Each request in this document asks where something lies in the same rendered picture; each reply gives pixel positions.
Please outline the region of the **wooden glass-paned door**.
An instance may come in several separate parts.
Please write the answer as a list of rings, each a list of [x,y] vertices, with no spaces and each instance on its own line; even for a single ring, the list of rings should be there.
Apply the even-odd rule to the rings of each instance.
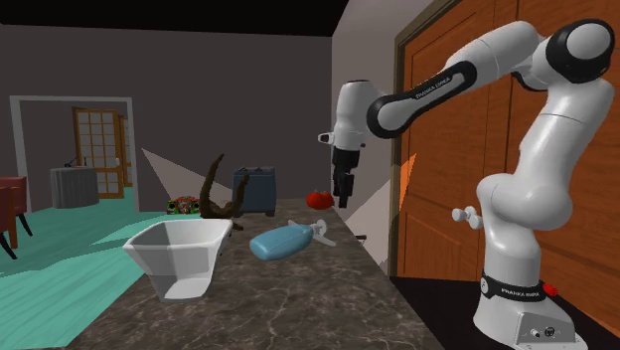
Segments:
[[[115,109],[75,107],[77,164],[96,172],[100,199],[122,199],[133,186],[129,122]]]

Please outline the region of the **red tomato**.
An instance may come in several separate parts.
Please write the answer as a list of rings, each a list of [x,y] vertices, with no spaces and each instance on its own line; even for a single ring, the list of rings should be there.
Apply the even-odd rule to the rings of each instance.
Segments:
[[[335,201],[330,192],[311,192],[306,197],[306,204],[314,210],[327,210],[334,205]]]

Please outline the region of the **blue spray bottle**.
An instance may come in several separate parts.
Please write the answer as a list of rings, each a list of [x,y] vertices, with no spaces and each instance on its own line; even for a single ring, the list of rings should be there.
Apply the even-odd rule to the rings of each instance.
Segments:
[[[262,261],[279,261],[292,257],[310,246],[313,241],[328,247],[337,244],[325,237],[327,223],[298,224],[292,220],[286,226],[264,232],[249,242],[251,252]]]

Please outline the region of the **brown wooden door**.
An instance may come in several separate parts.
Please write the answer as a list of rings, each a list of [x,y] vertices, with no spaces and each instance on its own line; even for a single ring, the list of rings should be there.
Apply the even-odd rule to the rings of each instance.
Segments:
[[[606,74],[615,89],[612,107],[574,170],[569,222],[538,233],[538,240],[542,279],[620,337],[620,0],[433,0],[432,8],[430,25],[404,46],[405,88],[439,71],[470,40],[515,20],[543,35],[582,18],[612,26],[616,47]],[[438,106],[402,136],[397,275],[479,276],[484,236],[453,222],[451,212],[476,203],[483,177],[515,169],[519,143],[544,100],[502,78]]]

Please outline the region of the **round table with grey cloth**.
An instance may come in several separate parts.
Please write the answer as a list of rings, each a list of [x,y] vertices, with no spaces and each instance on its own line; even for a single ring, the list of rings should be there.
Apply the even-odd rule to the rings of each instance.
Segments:
[[[50,170],[52,204],[55,209],[73,209],[99,203],[96,170],[88,166]]]

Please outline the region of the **white angular bowl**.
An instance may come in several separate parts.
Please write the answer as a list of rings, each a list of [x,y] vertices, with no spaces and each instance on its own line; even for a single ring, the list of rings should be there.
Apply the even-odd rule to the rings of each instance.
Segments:
[[[147,274],[161,301],[193,301],[209,288],[232,229],[229,219],[163,221],[130,238],[123,249]]]

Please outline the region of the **black robot stand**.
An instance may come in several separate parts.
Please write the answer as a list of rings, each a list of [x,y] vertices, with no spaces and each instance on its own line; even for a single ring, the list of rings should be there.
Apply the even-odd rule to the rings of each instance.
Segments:
[[[398,289],[445,350],[512,350],[473,323],[480,287],[474,281],[395,277]],[[552,299],[572,318],[588,350],[620,350],[620,338],[560,296]]]

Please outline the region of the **dark red chair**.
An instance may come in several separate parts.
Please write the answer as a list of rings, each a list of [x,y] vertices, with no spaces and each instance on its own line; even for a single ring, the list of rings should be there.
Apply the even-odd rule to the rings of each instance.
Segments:
[[[27,178],[0,177],[0,247],[12,260],[17,259],[14,253],[18,248],[16,220],[29,236],[33,236],[25,218],[27,210]]]

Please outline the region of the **dark blue toaster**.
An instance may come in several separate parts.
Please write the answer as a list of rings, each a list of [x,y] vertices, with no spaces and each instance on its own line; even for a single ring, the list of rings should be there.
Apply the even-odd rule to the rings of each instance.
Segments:
[[[274,167],[241,167],[233,173],[232,198],[235,198],[237,185],[244,175],[249,175],[244,198],[236,217],[249,213],[264,213],[267,217],[275,215],[276,180]]]

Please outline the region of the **small red green box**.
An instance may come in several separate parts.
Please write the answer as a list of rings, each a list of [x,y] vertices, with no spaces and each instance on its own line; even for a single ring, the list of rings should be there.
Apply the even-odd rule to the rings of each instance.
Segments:
[[[190,215],[200,212],[200,201],[192,196],[179,197],[167,202],[168,215]]]

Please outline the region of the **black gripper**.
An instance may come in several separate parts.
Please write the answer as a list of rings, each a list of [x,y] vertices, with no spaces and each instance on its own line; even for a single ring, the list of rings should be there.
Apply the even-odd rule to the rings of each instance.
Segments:
[[[348,200],[353,194],[355,176],[352,171],[358,167],[359,160],[359,150],[333,148],[333,195],[339,196],[340,208],[346,208],[348,206]]]

